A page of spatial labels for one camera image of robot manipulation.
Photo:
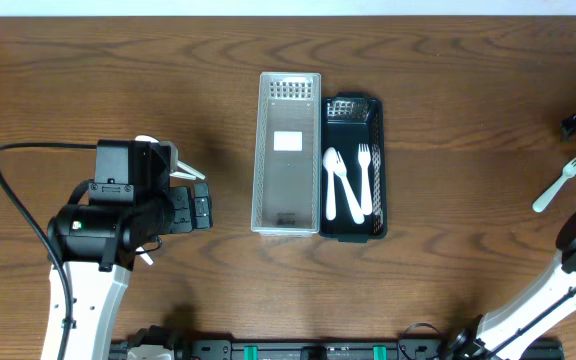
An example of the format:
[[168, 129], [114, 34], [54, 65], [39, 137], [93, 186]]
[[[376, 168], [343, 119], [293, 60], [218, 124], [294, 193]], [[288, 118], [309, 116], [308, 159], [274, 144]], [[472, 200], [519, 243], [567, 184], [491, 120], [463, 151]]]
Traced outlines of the mint green plastic fork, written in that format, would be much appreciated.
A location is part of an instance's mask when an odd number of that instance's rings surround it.
[[534, 212], [541, 213], [554, 199], [563, 185], [576, 176], [576, 157], [570, 160], [563, 168], [561, 175], [555, 180], [532, 204]]

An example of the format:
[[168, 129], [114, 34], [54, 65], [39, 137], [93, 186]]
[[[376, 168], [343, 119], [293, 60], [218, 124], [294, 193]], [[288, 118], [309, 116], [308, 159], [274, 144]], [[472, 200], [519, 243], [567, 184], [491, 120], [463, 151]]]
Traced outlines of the white spoon bottom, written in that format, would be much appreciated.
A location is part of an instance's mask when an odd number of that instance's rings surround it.
[[152, 259], [152, 257], [149, 255], [149, 253], [143, 248], [143, 247], [138, 247], [136, 254], [149, 266], [152, 266], [154, 264], [154, 260]]

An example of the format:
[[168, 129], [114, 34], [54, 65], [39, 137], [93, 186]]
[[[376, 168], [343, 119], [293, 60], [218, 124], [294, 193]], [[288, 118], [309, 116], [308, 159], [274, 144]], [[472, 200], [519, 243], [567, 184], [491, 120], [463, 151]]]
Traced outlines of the white short plastic spoon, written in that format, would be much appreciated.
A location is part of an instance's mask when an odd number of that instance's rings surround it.
[[327, 172], [327, 188], [326, 188], [326, 203], [325, 203], [325, 217], [328, 221], [336, 218], [336, 194], [334, 187], [334, 170], [337, 163], [337, 151], [333, 147], [329, 147], [323, 154], [322, 159], [323, 167]]

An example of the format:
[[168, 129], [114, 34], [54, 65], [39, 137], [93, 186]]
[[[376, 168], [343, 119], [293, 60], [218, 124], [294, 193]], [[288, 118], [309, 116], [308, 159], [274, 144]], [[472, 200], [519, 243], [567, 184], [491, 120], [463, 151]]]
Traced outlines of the white plastic fork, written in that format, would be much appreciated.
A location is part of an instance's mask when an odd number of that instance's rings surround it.
[[355, 224], [363, 224], [365, 217], [347, 178], [347, 169], [339, 151], [336, 152], [335, 174], [340, 178], [351, 217]]

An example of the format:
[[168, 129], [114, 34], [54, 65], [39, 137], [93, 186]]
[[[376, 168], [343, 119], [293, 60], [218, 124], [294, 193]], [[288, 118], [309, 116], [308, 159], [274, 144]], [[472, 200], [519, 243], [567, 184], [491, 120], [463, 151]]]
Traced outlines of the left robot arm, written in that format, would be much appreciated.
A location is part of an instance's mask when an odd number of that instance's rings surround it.
[[141, 207], [83, 206], [74, 193], [49, 224], [49, 240], [62, 248], [51, 269], [50, 305], [43, 359], [108, 358], [134, 259], [160, 235], [212, 226], [209, 188], [175, 187]]

